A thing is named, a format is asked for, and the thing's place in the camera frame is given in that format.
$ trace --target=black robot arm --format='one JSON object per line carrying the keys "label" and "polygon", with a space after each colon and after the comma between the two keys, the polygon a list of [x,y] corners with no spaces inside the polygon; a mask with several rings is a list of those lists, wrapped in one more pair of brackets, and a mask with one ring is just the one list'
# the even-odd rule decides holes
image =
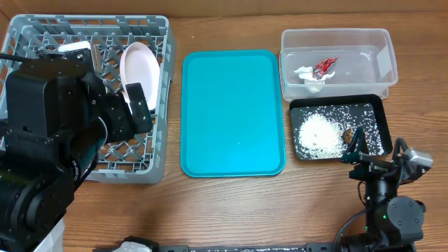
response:
{"label": "black robot arm", "polygon": [[128,85],[129,105],[106,92],[89,50],[8,59],[22,64],[6,79],[8,119],[0,122],[0,250],[32,251],[66,213],[101,146],[153,125],[140,84]]}
{"label": "black robot arm", "polygon": [[[397,189],[423,176],[432,166],[431,156],[408,148],[399,138],[391,162],[376,160],[368,155],[364,131],[358,128],[342,161],[355,165],[349,177],[365,183],[366,197],[365,209],[338,232],[335,251],[415,251],[414,242],[423,239],[421,225],[426,208],[420,201],[397,196]],[[363,214],[365,233],[340,239],[344,229]]]}

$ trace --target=blue plastic tray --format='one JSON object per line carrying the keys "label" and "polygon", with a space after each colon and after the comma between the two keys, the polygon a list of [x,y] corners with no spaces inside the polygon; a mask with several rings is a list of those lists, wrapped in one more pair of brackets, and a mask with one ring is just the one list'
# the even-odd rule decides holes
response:
{"label": "blue plastic tray", "polygon": [[285,167],[279,68],[270,51],[187,56],[181,113],[181,166],[189,176],[273,176]]}

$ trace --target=gray dish rack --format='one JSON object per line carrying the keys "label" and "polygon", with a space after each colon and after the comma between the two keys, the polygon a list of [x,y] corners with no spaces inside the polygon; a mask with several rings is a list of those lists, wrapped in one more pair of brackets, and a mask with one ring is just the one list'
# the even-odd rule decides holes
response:
{"label": "gray dish rack", "polygon": [[[133,42],[146,44],[160,63],[154,127],[131,141],[109,143],[99,152],[97,168],[87,179],[102,183],[149,183],[163,178],[167,149],[167,105],[174,77],[176,40],[169,21],[159,15],[17,15],[9,25],[2,52],[36,58],[37,50],[89,41],[101,52],[103,82],[110,91],[122,90],[120,56]],[[4,83],[19,62],[0,61],[0,118],[8,117]]]}

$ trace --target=black tray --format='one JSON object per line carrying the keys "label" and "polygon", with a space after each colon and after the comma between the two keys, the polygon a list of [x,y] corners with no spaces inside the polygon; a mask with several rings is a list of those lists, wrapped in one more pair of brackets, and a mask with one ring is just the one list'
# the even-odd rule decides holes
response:
{"label": "black tray", "polygon": [[[381,155],[388,155],[392,152],[392,140],[391,135],[389,133],[389,127],[387,126],[386,115],[384,113],[383,103],[381,98],[379,98],[375,94],[362,94],[362,95],[351,95],[344,97],[323,97],[323,98],[310,98],[310,99],[296,99],[292,101],[289,105],[290,116],[291,116],[291,125],[293,129],[293,136],[295,139],[298,139],[299,130],[294,130],[300,128],[301,124],[305,121],[303,111],[307,109],[312,109],[313,107],[320,107],[321,110],[330,110],[333,106],[347,105],[350,106],[347,110],[350,113],[360,113],[363,111],[363,106],[365,104],[370,104],[372,106],[374,119],[376,120],[377,129],[379,132],[379,138],[381,139],[381,145],[383,149],[383,153]],[[294,143],[294,146],[298,146],[298,148],[302,148],[300,143],[297,140],[297,143]],[[308,155],[304,155],[300,151],[295,150],[295,156],[299,160],[315,160],[315,158],[310,158]]]}

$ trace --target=white object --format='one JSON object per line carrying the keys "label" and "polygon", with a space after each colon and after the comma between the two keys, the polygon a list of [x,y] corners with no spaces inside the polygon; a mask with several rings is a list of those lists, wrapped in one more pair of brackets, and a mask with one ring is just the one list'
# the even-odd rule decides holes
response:
{"label": "white object", "polygon": [[80,50],[80,49],[89,49],[90,53],[92,55],[92,61],[93,61],[93,70],[94,74],[97,77],[102,77],[102,63],[101,63],[101,53],[99,52],[98,48],[95,45],[92,45],[89,41],[80,41],[75,43],[68,43],[64,45],[60,45],[57,48],[58,52],[65,53],[73,50]]}
{"label": "white object", "polygon": [[125,241],[113,252],[152,252],[153,250],[143,244],[136,242]]}
{"label": "white object", "polygon": [[[331,67],[337,74],[324,84],[304,84],[294,72],[327,58],[338,58]],[[283,98],[289,102],[363,94],[383,99],[389,94],[389,86],[398,81],[391,37],[385,29],[286,30],[281,36],[279,64]]]}
{"label": "white object", "polygon": [[[324,74],[320,80],[313,77],[313,67],[312,66],[301,66],[299,69],[295,70],[294,73],[299,74],[299,78],[301,78],[305,84],[325,84],[325,80],[331,78],[335,75],[335,72],[331,74]],[[307,87],[307,89],[311,93],[321,91],[322,87]]]}
{"label": "white object", "polygon": [[155,109],[159,88],[160,67],[151,51],[143,43],[132,43],[121,56],[120,77],[123,84],[123,96],[129,103],[126,85],[140,83],[145,94],[148,109]]}
{"label": "white object", "polygon": [[346,148],[342,141],[342,126],[317,113],[305,119],[300,127],[300,145],[312,158],[337,158]]}

